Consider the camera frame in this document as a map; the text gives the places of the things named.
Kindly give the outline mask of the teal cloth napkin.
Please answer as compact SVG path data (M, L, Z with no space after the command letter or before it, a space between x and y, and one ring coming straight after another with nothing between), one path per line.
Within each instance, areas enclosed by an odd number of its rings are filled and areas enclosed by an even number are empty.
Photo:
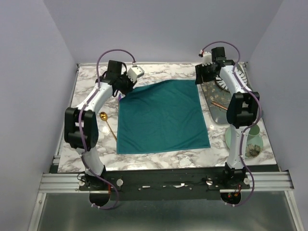
M193 80L174 79L136 87L118 103L118 154L210 148Z

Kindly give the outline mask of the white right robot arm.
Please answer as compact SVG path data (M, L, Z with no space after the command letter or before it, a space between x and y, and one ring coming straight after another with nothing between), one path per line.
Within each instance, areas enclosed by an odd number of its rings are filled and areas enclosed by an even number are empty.
M220 77L230 94L226 117L231 129L229 156L220 180L228 189L240 184L246 177L245 150L250 128L258 123L259 93L253 92L243 82L236 68L237 63L227 59L224 47L216 47L211 52L202 49L199 52L201 64L195 66L195 84L214 81Z

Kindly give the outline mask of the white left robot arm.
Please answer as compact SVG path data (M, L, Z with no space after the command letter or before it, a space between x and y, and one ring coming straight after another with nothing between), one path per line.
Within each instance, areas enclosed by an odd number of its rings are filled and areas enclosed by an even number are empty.
M85 175L90 177L90 184L96 190L106 185L115 187L103 175L105 165L96 147L99 138L96 116L109 98L119 92L123 95L132 92L137 79L143 75L144 70L136 63L127 68L123 62L110 60L107 70L97 75L91 93L77 107L68 107L64 113L64 141L80 155Z

